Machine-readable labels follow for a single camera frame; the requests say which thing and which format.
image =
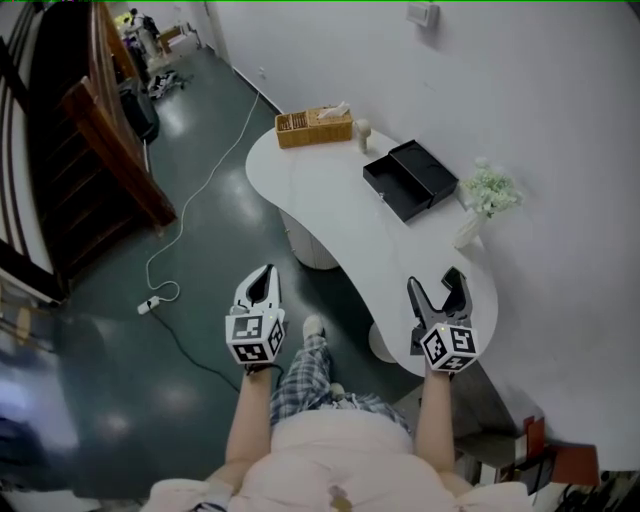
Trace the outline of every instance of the curved white table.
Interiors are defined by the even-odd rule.
[[[460,203],[448,198],[405,224],[362,177],[364,165],[398,144],[375,131],[368,142],[366,155],[355,140],[280,149],[272,129],[251,148],[247,177],[262,197],[327,248],[362,296],[393,358],[424,375],[424,356],[409,354],[416,324],[409,277],[422,283],[436,307],[449,294],[441,280],[451,266],[467,277],[480,351],[496,326],[496,288],[479,239],[461,251],[453,248],[465,217]]]

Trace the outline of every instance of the wooden staircase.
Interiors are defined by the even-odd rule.
[[[45,242],[65,279],[139,227],[175,219],[120,105],[114,66],[137,76],[104,4],[60,3],[45,12],[29,87],[31,179]]]

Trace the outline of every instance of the tissue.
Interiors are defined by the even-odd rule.
[[[318,119],[324,119],[325,117],[341,117],[349,112],[349,104],[346,102],[340,103],[337,107],[327,108],[318,114]]]

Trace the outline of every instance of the power strip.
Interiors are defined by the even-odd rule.
[[[144,301],[138,306],[138,314],[146,315],[152,309],[157,308],[160,305],[160,297],[154,295],[149,300]]]

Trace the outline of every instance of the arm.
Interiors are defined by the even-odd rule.
[[[227,441],[225,463],[209,478],[220,479],[237,491],[244,475],[271,451],[271,369],[245,375]]]
[[[416,455],[438,473],[442,484],[454,496],[472,489],[453,473],[453,427],[451,424],[451,386],[445,372],[432,372],[427,365],[422,390],[422,408],[416,432]]]

